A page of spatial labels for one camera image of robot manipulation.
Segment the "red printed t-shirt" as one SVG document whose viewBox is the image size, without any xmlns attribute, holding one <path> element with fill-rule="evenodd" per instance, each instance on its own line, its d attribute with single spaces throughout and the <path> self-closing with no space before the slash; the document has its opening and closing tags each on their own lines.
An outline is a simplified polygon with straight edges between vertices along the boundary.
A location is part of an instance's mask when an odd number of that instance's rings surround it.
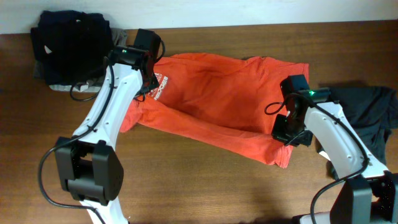
<svg viewBox="0 0 398 224">
<path fill-rule="evenodd" d="M 308 76 L 308 64 L 185 53 L 162 58 L 154 71 L 159 86 L 144 101 L 132 101 L 121 132 L 141 124 L 266 165 L 288 166 L 293 148 L 272 138 L 275 116 L 264 110 L 283 100 L 282 80 Z"/>
</svg>

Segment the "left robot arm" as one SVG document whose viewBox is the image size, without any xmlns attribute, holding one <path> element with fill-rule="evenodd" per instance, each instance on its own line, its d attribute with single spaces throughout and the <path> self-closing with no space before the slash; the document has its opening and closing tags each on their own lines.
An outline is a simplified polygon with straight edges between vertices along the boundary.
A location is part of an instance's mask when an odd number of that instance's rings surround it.
<svg viewBox="0 0 398 224">
<path fill-rule="evenodd" d="M 61 188 L 79 201 L 93 223 L 127 223 L 118 195 L 124 169 L 116 141 L 131 102 L 159 86 L 154 65 L 165 52 L 154 31 L 139 29 L 132 45 L 104 58 L 104 81 L 90 112 L 71 138 L 60 137 L 54 153 Z"/>
</svg>

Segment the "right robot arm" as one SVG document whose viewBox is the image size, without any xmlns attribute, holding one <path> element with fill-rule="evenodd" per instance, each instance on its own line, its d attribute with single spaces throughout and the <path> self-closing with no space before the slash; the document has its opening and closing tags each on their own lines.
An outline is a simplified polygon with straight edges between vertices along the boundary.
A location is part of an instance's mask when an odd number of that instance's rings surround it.
<svg viewBox="0 0 398 224">
<path fill-rule="evenodd" d="M 287 77 L 280 89 L 287 114 L 273 112 L 272 137 L 285 146 L 308 146 L 316 137 L 338 174 L 292 223 L 397 223 L 397 174 L 366 147 L 329 89 L 310 89 L 304 75 Z"/>
</svg>

